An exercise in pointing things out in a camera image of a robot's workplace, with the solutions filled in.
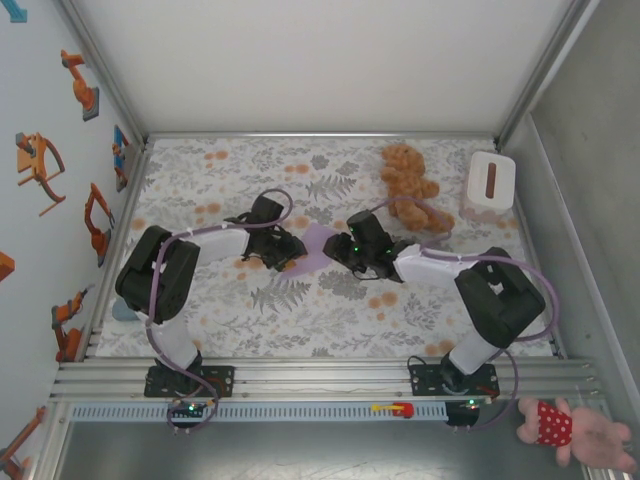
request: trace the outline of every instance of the stuffed animal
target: stuffed animal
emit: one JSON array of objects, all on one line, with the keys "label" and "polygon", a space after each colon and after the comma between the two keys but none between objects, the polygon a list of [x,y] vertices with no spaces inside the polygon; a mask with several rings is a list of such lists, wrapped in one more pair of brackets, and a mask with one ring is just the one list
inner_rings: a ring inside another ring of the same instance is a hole
[{"label": "stuffed animal", "polygon": [[566,467],[571,454],[588,467],[611,468],[629,474],[637,471],[635,460],[628,455],[622,442],[631,441],[631,430],[623,423],[614,423],[587,407],[571,411],[562,398],[554,408],[534,398],[523,398],[518,409],[525,416],[518,427],[520,440],[556,447],[558,465]]},{"label": "stuffed animal", "polygon": [[[380,171],[380,178],[387,184],[389,198],[409,196],[420,200],[434,198],[440,193],[440,185],[423,178],[424,157],[409,145],[389,145],[382,151],[386,166]],[[389,204],[389,213],[398,217],[412,232],[430,230],[442,233],[451,230],[455,224],[452,215],[438,210],[422,208],[410,200]]]}]

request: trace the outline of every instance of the brown teddy bear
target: brown teddy bear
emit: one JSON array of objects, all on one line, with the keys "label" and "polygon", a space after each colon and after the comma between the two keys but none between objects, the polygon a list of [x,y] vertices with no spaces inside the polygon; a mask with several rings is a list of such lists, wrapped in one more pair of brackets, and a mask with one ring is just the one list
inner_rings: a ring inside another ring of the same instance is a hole
[{"label": "brown teddy bear", "polygon": [[[440,185],[422,178],[425,172],[424,157],[409,145],[389,145],[382,150],[386,167],[380,171],[380,178],[387,184],[389,198],[409,196],[420,200],[434,198],[440,193]],[[389,213],[398,217],[412,232],[427,229],[434,233],[451,230],[455,224],[452,215],[438,210],[416,205],[410,200],[400,200],[389,204]]]}]

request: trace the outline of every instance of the purple cloth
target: purple cloth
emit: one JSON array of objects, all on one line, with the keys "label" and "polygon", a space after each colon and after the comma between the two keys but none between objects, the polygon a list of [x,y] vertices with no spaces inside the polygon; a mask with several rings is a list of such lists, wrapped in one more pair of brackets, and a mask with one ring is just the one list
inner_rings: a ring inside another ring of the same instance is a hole
[{"label": "purple cloth", "polygon": [[302,236],[302,243],[307,249],[306,258],[297,259],[295,267],[282,272],[280,280],[289,280],[327,267],[331,263],[331,259],[322,252],[322,249],[329,237],[336,233],[338,232],[335,230],[312,223]]}]

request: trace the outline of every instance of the pink stuffed toy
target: pink stuffed toy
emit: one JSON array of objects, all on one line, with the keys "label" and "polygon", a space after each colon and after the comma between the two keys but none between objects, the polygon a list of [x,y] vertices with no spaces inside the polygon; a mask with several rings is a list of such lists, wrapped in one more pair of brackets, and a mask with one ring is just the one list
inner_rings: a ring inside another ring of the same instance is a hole
[{"label": "pink stuffed toy", "polygon": [[631,430],[623,423],[613,423],[587,407],[573,412],[563,398],[557,408],[534,398],[523,398],[518,409],[525,416],[518,427],[518,437],[525,443],[556,447],[558,465],[566,467],[571,453],[592,468],[611,468],[633,474],[635,460],[625,453],[622,442],[631,441]]}]

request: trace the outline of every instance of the patterned mat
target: patterned mat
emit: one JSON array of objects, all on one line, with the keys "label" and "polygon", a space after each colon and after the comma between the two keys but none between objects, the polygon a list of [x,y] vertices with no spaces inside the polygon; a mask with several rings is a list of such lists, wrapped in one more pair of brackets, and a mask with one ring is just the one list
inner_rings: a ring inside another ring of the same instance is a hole
[{"label": "patterned mat", "polygon": [[[302,236],[311,222],[346,230],[345,220],[386,198],[380,152],[398,140],[376,138],[240,137],[156,141],[134,213],[122,264],[147,226],[170,231],[213,225],[249,210],[264,189],[281,187],[295,200],[285,227]],[[493,151],[491,139],[408,140],[425,156],[426,176],[440,182],[431,201],[456,217],[444,250],[505,248],[524,259],[517,221],[480,224],[458,215],[471,154]],[[377,215],[393,235],[416,236]],[[194,343],[206,356],[406,357],[441,355],[471,327],[457,291],[388,280],[358,281],[341,265],[279,282],[258,259],[226,259],[199,268],[183,310]],[[115,302],[115,293],[110,306]],[[104,318],[99,356],[152,356],[139,322]],[[540,331],[536,320],[528,333]],[[517,355],[551,355],[547,341],[518,344]]]}]

